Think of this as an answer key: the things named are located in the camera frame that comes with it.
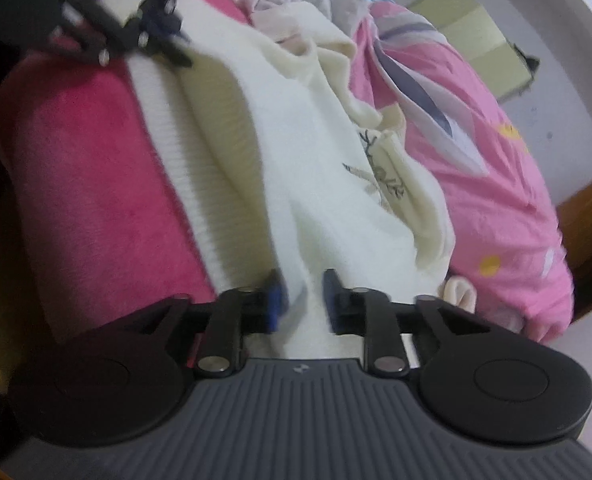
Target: pink blanket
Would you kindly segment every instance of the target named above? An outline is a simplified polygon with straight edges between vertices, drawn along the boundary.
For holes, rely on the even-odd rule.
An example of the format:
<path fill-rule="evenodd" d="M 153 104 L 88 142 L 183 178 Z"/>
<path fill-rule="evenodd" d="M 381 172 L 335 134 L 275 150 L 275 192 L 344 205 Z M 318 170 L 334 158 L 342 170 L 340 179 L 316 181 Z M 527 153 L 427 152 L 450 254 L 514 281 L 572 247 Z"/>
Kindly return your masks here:
<path fill-rule="evenodd" d="M 57 340 L 173 294 L 214 299 L 124 63 L 28 56 L 0 87 L 0 156 Z"/>
<path fill-rule="evenodd" d="M 371 13 L 377 18 L 409 11 L 377 2 Z M 370 54 L 375 40 L 370 20 L 356 34 L 359 54 L 350 86 L 358 98 L 383 107 L 396 96 Z M 407 30 L 414 33 L 414 27 Z M 476 286 L 478 314 L 497 320 L 498 311 L 511 306 L 524 316 L 528 337 L 547 340 L 559 335 L 572 318 L 573 283 L 556 210 L 534 159 L 491 92 L 451 46 L 422 39 L 400 44 L 406 46 L 387 48 L 391 44 L 383 43 L 385 53 L 468 107 L 471 136 L 488 170 L 487 176 L 458 170 L 416 124 L 408 122 L 405 148 L 431 171 L 445 193 L 456 233 L 452 270 Z"/>

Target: pile of clothes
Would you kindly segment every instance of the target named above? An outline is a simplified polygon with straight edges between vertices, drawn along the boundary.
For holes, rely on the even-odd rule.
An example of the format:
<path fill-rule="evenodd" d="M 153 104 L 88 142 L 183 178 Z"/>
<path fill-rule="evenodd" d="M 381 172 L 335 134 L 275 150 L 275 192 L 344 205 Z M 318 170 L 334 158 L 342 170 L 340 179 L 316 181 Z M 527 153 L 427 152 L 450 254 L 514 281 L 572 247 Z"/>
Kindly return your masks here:
<path fill-rule="evenodd" d="M 102 3 L 125 20 L 138 0 Z M 177 0 L 177 13 L 191 68 L 31 54 L 0 88 L 0 157 L 58 339 L 273 268 L 290 307 L 258 354 L 360 354 L 329 333 L 329 267 L 536 340 L 566 328 L 572 282 L 540 172 L 429 22 L 391 0 Z"/>

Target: pink patterned fabric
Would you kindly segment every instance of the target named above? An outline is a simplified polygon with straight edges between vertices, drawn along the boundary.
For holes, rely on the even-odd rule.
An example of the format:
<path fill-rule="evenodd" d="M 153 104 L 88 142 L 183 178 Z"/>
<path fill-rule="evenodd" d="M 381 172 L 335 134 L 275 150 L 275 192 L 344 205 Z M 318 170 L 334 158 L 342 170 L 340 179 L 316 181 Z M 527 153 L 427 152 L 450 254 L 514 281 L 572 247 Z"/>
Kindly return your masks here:
<path fill-rule="evenodd" d="M 230 0 L 206 1 L 246 22 Z M 0 87 L 0 156 L 57 340 L 172 294 L 214 299 L 122 61 L 20 62 Z"/>
<path fill-rule="evenodd" d="M 409 12 L 375 2 L 372 15 Z M 375 68 L 366 22 L 357 31 L 351 90 L 380 108 L 396 97 Z M 565 262 L 556 210 L 540 170 L 518 131 L 471 66 L 452 47 L 416 43 L 385 53 L 452 92 L 470 109 L 474 142 L 489 175 L 464 174 L 425 139 L 411 121 L 405 148 L 441 183 L 456 233 L 451 268 L 476 286 L 477 313 L 490 320 L 505 306 L 525 317 L 524 333 L 549 340 L 569 325 L 573 283 Z M 371 84 L 364 82 L 370 78 Z"/>

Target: silver screw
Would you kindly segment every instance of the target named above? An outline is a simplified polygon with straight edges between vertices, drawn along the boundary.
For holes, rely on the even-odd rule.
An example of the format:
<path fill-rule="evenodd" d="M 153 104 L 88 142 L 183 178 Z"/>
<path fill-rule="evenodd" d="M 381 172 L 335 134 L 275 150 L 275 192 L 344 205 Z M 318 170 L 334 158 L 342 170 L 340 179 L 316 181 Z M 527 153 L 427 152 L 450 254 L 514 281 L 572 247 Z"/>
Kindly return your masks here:
<path fill-rule="evenodd" d="M 175 0 L 167 0 L 165 4 L 165 14 L 171 14 L 175 11 Z"/>
<path fill-rule="evenodd" d="M 140 46 L 141 48 L 145 48 L 148 43 L 149 43 L 148 33 L 146 33 L 145 31 L 141 32 L 140 36 L 138 36 L 138 46 Z"/>
<path fill-rule="evenodd" d="M 407 364 L 402 359 L 400 359 L 400 357 L 387 355 L 376 359 L 376 361 L 374 362 L 374 366 L 381 372 L 387 374 L 395 374 L 398 372 L 402 372 L 407 366 Z"/>
<path fill-rule="evenodd" d="M 198 367 L 206 372 L 224 372 L 229 368 L 229 360 L 219 355 L 210 355 L 198 361 Z"/>
<path fill-rule="evenodd" d="M 98 62 L 100 66 L 109 65 L 109 51 L 106 48 L 103 48 L 98 54 Z"/>

